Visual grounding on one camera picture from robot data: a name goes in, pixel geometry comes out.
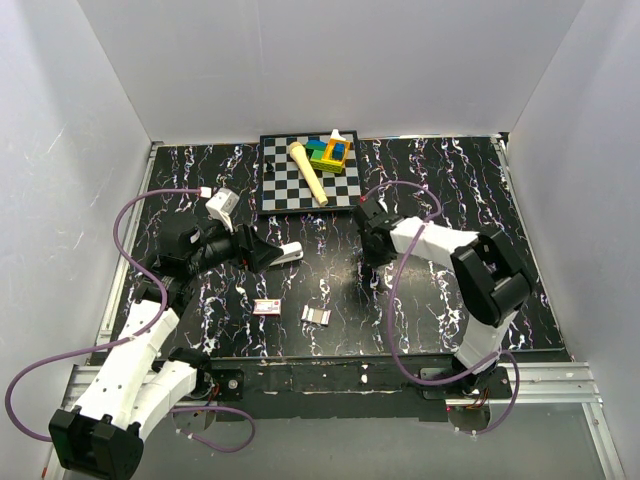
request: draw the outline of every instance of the black marbled table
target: black marbled table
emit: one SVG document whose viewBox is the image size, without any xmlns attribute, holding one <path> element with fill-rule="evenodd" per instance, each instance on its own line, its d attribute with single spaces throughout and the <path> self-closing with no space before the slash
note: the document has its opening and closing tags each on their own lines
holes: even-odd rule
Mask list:
<svg viewBox="0 0 640 480">
<path fill-rule="evenodd" d="M 428 185 L 442 201 L 436 220 L 456 229 L 501 228 L 538 279 L 535 292 L 504 341 L 514 350 L 562 350 L 544 289 L 490 137 L 382 139 L 360 142 L 364 185 L 409 180 Z M 389 352 L 384 321 L 395 264 L 371 274 L 360 260 L 360 239 L 349 213 L 259 217 L 257 144 L 163 146 L 158 149 L 149 190 L 225 186 L 240 195 L 234 223 L 254 223 L 273 243 L 300 241 L 303 261 L 260 275 L 229 266 L 202 275 L 200 290 L 163 347 L 192 346 L 212 357 L 303 358 L 380 356 Z M 424 194 L 390 188 L 382 198 L 397 212 L 424 216 Z M 133 255 L 143 257 L 169 212 L 206 216 L 204 200 L 190 196 L 146 200 Z M 126 318 L 139 277 L 129 271 L 113 336 Z M 282 299 L 281 317 L 252 315 L 253 300 Z M 331 310 L 327 327 L 300 321 L 305 305 Z M 449 353 L 462 338 L 467 312 L 455 277 L 437 264 L 412 258 L 396 304 L 395 340 L 409 354 Z"/>
</svg>

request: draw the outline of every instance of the yellow rolling pin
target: yellow rolling pin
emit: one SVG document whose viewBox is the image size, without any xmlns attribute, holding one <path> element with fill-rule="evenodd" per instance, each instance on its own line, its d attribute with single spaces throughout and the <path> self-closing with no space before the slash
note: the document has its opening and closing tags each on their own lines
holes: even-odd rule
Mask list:
<svg viewBox="0 0 640 480">
<path fill-rule="evenodd" d="M 304 146 L 300 142 L 293 142 L 289 146 L 289 155 L 291 155 L 291 158 L 293 158 L 298 165 L 298 168 L 302 172 L 304 179 L 307 181 L 316 202 L 318 202 L 321 207 L 324 207 L 329 203 L 329 200 L 327 199 L 327 195 L 324 193 L 322 185 L 320 185 L 316 172 L 313 171 L 313 168 L 309 163 L 307 151 Z"/>
</svg>

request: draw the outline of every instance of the small card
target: small card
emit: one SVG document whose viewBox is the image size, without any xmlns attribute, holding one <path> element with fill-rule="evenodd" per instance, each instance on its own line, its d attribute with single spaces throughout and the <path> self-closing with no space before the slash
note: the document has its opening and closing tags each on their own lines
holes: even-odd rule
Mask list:
<svg viewBox="0 0 640 480">
<path fill-rule="evenodd" d="M 270 300 L 268 298 L 254 300 L 254 315 L 280 315 L 282 302 L 280 300 Z"/>
</svg>

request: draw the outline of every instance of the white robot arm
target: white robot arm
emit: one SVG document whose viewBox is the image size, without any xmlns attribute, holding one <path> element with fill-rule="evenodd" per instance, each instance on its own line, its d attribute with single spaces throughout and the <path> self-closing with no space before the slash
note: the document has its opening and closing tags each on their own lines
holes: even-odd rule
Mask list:
<svg viewBox="0 0 640 480">
<path fill-rule="evenodd" d="M 199 360 L 169 356 L 160 372 L 142 385 L 194 295 L 191 284 L 199 273 L 224 261 L 257 273 L 302 258 L 299 242 L 278 247 L 259 238 L 253 227 L 234 228 L 230 213 L 237 202 L 235 193 L 220 189 L 207 202 L 213 221 L 206 228 L 185 213 L 163 228 L 159 251 L 147 259 L 146 268 L 165 285 L 169 308 L 155 325 L 133 337 L 161 306 L 158 288 L 144 282 L 119 337 L 131 337 L 131 341 L 112 349 L 71 411 L 54 414 L 49 432 L 64 468 L 97 478 L 131 478 L 149 433 L 181 398 L 201 386 L 208 362 L 204 354 Z"/>
<path fill-rule="evenodd" d="M 374 199 L 353 212 L 365 263 L 389 263 L 405 253 L 424 221 L 389 213 Z M 453 230 L 430 223 L 412 255 L 452 270 L 458 280 L 469 323 L 454 355 L 454 370 L 466 370 L 500 351 L 509 325 L 533 290 L 533 279 L 501 230 L 491 235 Z M 495 366 L 495 358 L 473 370 L 474 382 Z"/>
</svg>

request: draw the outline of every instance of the black and white checkered board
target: black and white checkered board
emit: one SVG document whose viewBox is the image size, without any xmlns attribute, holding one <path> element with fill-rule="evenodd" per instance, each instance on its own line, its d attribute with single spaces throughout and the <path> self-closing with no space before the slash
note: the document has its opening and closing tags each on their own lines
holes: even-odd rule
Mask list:
<svg viewBox="0 0 640 480">
<path fill-rule="evenodd" d="M 298 166 L 288 154 L 293 142 L 305 145 L 309 140 L 329 143 L 330 134 L 277 135 L 260 138 L 262 185 L 258 213 L 261 215 L 305 213 L 311 211 L 350 210 L 358 204 L 362 191 L 358 169 L 358 136 L 355 131 L 340 134 L 351 142 L 345 169 L 341 175 L 315 170 L 329 203 L 321 207 Z"/>
</svg>

